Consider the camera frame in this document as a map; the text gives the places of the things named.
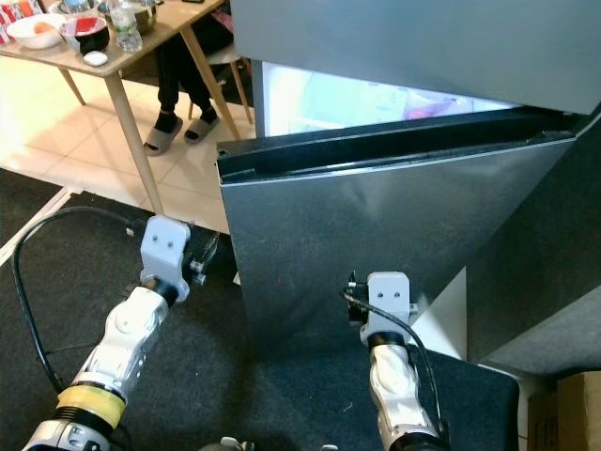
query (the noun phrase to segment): wooden table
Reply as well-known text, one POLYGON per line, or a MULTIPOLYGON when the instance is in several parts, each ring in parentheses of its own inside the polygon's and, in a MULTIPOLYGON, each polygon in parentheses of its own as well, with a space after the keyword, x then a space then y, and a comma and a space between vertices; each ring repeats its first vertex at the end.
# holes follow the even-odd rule
POLYGON ((82 57, 73 52, 65 43, 61 43, 53 48, 45 50, 29 50, 18 44, 10 44, 8 46, 0 47, 0 55, 27 59, 57 67, 81 104, 85 104, 84 100, 81 95, 79 95, 79 91, 69 74, 69 70, 75 70, 103 78, 111 96, 111 100, 113 101, 113 105, 115 106, 116 114, 119 117, 121 128, 123 129, 123 133, 125 134, 125 138, 130 148, 131 156, 133 157, 140 177, 142 178, 142 182, 144 183, 144 187, 146 188, 146 193, 148 194, 148 199, 152 204, 152 208, 155 213, 164 214, 157 184, 152 175, 148 157, 144 150, 144 144, 142 143, 140 133, 135 124, 135 118, 131 112, 130 103, 123 84, 121 83, 119 71, 128 67, 145 54, 152 52, 175 34, 180 33, 207 85, 211 97, 215 100, 217 108, 221 112, 227 127, 234 137, 239 139, 239 132, 234 123, 234 119, 225 104, 222 91, 213 76, 207 59, 205 58, 205 54, 200 48, 191 27, 194 22, 206 14, 209 14, 213 9, 223 3, 223 1, 224 0, 205 0, 205 3, 203 4, 195 4, 183 3, 179 0, 166 0, 163 5, 160 5, 157 8, 157 23, 154 29, 143 36, 144 46, 142 50, 135 54, 122 52, 116 43, 115 36, 112 36, 111 42, 106 49, 109 61, 98 68, 86 65, 82 57))

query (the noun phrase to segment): yellow tape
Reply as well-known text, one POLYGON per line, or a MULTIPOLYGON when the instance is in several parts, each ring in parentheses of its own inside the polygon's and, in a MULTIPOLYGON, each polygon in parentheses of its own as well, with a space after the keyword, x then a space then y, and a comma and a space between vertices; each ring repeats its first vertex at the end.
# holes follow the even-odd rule
POLYGON ((79 407, 102 418, 116 428, 125 410, 125 402, 117 395, 88 385, 69 387, 58 396, 59 407, 79 407))

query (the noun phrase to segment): black pants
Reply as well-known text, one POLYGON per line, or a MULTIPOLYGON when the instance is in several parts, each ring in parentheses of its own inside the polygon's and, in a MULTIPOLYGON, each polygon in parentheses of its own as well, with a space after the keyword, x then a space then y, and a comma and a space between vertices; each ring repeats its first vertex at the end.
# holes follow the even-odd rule
MULTIPOLYGON (((212 54, 231 44, 234 35, 210 14, 193 23, 192 29, 205 54, 212 54)), ((210 106, 207 86, 180 34, 157 48, 159 102, 163 111, 174 111, 183 87, 190 100, 201 109, 210 106)))

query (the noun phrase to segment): slipper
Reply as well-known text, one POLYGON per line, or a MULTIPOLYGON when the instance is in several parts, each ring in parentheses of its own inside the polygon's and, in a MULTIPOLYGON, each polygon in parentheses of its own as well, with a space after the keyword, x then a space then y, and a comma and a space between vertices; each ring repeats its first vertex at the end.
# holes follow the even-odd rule
POLYGON ((160 130, 153 128, 146 137, 146 142, 144 143, 146 155, 149 157, 163 155, 163 153, 169 149, 173 140, 176 139, 176 136, 183 125, 184 121, 178 117, 175 127, 169 133, 161 132, 160 130))
POLYGON ((196 119, 190 124, 188 130, 186 132, 194 132, 198 135, 197 138, 191 139, 184 133, 184 141, 186 143, 192 145, 196 143, 200 143, 203 139, 205 139, 208 133, 215 128, 215 126, 219 123, 219 118, 217 117, 210 124, 205 122, 202 119, 196 119))

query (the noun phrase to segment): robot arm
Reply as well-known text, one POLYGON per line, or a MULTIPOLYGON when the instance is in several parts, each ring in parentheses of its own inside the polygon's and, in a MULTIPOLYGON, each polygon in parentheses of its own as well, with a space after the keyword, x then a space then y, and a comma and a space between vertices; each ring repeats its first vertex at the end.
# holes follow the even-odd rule
MULTIPOLYGON (((70 387, 58 396, 53 417, 38 426, 23 451, 109 450, 108 439, 121 419, 169 308, 184 301, 190 292, 184 274, 186 278, 194 275, 204 280, 206 260, 184 262, 189 239, 190 229, 178 221, 162 216, 148 221, 141 248, 141 286, 111 311, 104 337, 70 387)), ((216 245, 214 239, 204 258, 214 255, 216 245)))
MULTIPOLYGON (((352 276, 347 293, 367 297, 369 304, 405 323, 415 310, 409 303, 409 280, 401 272, 373 272, 367 284, 357 284, 352 276)), ((406 349, 410 339, 407 332, 369 312, 360 337, 370 350, 370 390, 378 407, 384 450, 447 451, 447 444, 420 404, 417 374, 406 349)))

